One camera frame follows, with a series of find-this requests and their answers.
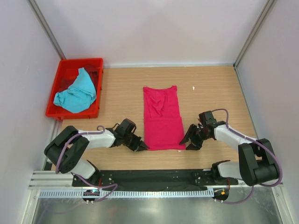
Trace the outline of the pink t-shirt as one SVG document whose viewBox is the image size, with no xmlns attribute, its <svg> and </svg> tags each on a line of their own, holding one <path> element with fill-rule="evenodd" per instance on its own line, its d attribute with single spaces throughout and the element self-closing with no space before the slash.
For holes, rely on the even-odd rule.
<svg viewBox="0 0 299 224">
<path fill-rule="evenodd" d="M 166 89 L 143 87 L 144 140 L 149 151 L 185 150 L 177 86 Z"/>
</svg>

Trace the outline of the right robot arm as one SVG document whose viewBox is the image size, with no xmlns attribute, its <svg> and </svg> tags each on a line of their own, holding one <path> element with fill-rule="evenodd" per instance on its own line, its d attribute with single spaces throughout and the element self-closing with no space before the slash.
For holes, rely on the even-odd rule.
<svg viewBox="0 0 299 224">
<path fill-rule="evenodd" d="M 191 124 L 180 144 L 189 142 L 187 150 L 200 150 L 204 141 L 226 143 L 238 153 L 238 161 L 216 162 L 211 167 L 211 181 L 221 185 L 227 178 L 242 180 L 248 186 L 275 187 L 282 181 L 282 167 L 267 139 L 251 138 L 235 129 L 228 120 L 217 121 L 213 111 L 199 114 L 199 123 Z"/>
</svg>

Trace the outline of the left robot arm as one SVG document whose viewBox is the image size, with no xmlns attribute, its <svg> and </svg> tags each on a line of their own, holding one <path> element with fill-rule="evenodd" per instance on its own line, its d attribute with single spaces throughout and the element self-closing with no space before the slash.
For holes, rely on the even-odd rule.
<svg viewBox="0 0 299 224">
<path fill-rule="evenodd" d="M 56 173 L 75 175 L 75 186 L 100 186 L 100 171 L 91 162 L 82 159 L 88 149 L 125 146 L 133 152 L 148 150 L 142 138 L 135 135 L 136 124 L 124 119 L 111 128 L 97 126 L 96 131 L 82 131 L 67 126 L 44 150 L 55 165 Z"/>
</svg>

